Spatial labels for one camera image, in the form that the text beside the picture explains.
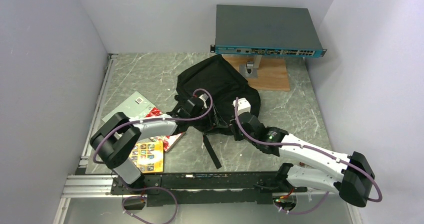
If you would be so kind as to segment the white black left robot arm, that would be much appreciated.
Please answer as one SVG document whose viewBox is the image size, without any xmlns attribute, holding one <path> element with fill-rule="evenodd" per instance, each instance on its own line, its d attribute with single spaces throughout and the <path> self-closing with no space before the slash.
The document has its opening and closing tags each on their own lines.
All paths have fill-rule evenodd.
<svg viewBox="0 0 424 224">
<path fill-rule="evenodd" d="M 134 118 L 117 112 L 90 138 L 89 144 L 94 149 L 94 163 L 116 173 L 124 188 L 136 194 L 143 189 L 145 177 L 131 161 L 130 154 L 140 140 L 180 134 L 190 127 L 208 133 L 225 126 L 215 102 L 197 96 L 159 116 Z"/>
</svg>

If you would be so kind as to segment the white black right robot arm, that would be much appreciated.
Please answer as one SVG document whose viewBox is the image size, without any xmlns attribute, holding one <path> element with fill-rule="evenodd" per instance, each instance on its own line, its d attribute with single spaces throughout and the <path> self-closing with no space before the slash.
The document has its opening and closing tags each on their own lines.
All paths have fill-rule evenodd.
<svg viewBox="0 0 424 224">
<path fill-rule="evenodd" d="M 246 140 L 264 154 L 296 159 L 306 165 L 282 164 L 275 177 L 279 190 L 311 187 L 336 193 L 357 207 L 382 200 L 375 174 L 362 153 L 343 154 L 324 149 L 286 130 L 266 127 L 248 112 L 233 117 L 230 122 L 236 141 Z"/>
</svg>

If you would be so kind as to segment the red colourful book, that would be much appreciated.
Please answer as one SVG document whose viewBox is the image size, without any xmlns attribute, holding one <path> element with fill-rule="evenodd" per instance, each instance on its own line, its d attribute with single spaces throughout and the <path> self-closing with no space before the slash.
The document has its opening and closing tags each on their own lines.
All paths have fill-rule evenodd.
<svg viewBox="0 0 424 224">
<path fill-rule="evenodd" d="M 157 117 L 162 115 L 162 111 L 157 107 L 153 107 L 149 110 L 148 114 L 145 117 Z M 184 136 L 184 132 L 177 135 L 163 135 L 151 137 L 150 140 L 154 142 L 161 141 L 163 143 L 164 152 L 168 152 L 172 147 L 179 142 L 179 140 Z"/>
</svg>

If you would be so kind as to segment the grey notebook with label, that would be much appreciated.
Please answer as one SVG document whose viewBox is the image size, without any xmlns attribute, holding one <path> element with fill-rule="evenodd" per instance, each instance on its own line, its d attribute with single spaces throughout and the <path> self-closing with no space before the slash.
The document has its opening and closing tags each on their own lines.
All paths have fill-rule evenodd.
<svg viewBox="0 0 424 224">
<path fill-rule="evenodd" d="M 154 107 L 156 106 L 152 102 L 136 91 L 107 114 L 102 121 L 107 122 L 117 112 L 123 112 L 127 117 L 143 118 Z"/>
</svg>

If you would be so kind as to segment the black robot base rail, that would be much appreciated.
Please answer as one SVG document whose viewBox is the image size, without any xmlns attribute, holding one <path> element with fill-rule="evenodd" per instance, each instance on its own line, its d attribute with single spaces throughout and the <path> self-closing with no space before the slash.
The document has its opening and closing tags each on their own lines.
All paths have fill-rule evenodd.
<svg viewBox="0 0 424 224">
<path fill-rule="evenodd" d="M 143 194 L 148 207 L 173 204 L 242 203 L 272 204 L 273 198 L 286 193 L 306 192 L 293 187 L 277 171 L 150 173 L 144 184 L 126 188 L 113 178 L 111 195 Z"/>
</svg>

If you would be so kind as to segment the black student backpack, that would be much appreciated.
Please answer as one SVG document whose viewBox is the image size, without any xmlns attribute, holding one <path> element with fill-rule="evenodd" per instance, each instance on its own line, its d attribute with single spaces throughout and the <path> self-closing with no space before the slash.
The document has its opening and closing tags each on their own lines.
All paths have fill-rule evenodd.
<svg viewBox="0 0 424 224">
<path fill-rule="evenodd" d="M 217 169 L 221 163 L 215 154 L 207 135 L 223 134 L 232 136 L 230 120 L 234 118 L 233 101 L 236 98 L 246 98 L 251 105 L 251 114 L 258 116 L 261 99 L 258 91 L 249 86 L 245 79 L 236 69 L 220 54 L 209 57 L 184 70 L 177 77 L 177 95 L 175 100 L 182 103 L 191 97 L 197 97 L 206 93 L 218 107 L 224 121 L 229 125 L 226 129 L 214 130 L 202 133 L 203 142 Z"/>
</svg>

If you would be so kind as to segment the yellow picture book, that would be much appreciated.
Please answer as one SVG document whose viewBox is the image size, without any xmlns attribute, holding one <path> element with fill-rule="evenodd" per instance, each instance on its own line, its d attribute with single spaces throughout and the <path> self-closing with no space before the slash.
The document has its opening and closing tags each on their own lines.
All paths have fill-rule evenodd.
<svg viewBox="0 0 424 224">
<path fill-rule="evenodd" d="M 161 173 L 164 171 L 163 142 L 138 142 L 129 158 L 143 174 Z"/>
</svg>

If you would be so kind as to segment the grey metal stand bracket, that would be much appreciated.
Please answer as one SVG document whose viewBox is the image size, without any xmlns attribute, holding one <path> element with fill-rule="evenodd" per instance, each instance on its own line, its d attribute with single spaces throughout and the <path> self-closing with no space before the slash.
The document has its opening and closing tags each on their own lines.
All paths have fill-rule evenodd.
<svg viewBox="0 0 424 224">
<path fill-rule="evenodd" d="M 258 69 L 262 56 L 254 56 L 253 60 L 248 60 L 244 65 L 239 65 L 239 73 L 245 78 L 258 78 Z"/>
</svg>

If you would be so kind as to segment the wooden base board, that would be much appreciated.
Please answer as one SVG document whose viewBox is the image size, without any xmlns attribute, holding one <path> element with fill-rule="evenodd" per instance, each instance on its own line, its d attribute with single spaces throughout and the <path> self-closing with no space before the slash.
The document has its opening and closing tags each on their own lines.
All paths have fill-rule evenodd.
<svg viewBox="0 0 424 224">
<path fill-rule="evenodd" d="M 235 69 L 239 72 L 239 65 L 244 65 L 246 61 L 253 60 L 258 55 L 223 55 Z M 258 68 L 258 78 L 246 78 L 248 84 L 257 90 L 267 91 L 289 91 L 289 75 L 286 62 L 282 58 L 266 57 L 263 55 Z"/>
</svg>

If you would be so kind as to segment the teal network switch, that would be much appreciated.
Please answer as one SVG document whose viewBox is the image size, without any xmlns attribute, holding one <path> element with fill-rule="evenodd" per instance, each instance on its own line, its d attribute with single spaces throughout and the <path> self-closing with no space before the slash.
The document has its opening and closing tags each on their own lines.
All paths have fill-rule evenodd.
<svg viewBox="0 0 424 224">
<path fill-rule="evenodd" d="M 216 54 L 320 58 L 323 48 L 307 8 L 217 5 Z"/>
</svg>

